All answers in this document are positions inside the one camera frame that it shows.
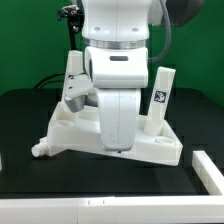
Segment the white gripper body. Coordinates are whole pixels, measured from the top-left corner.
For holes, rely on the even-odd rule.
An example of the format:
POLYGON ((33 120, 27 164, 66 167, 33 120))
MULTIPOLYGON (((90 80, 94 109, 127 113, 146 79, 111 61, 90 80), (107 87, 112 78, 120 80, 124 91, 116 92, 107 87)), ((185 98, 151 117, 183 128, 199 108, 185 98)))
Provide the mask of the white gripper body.
POLYGON ((98 89, 98 110, 103 148, 129 151, 135 140, 140 89, 98 89))

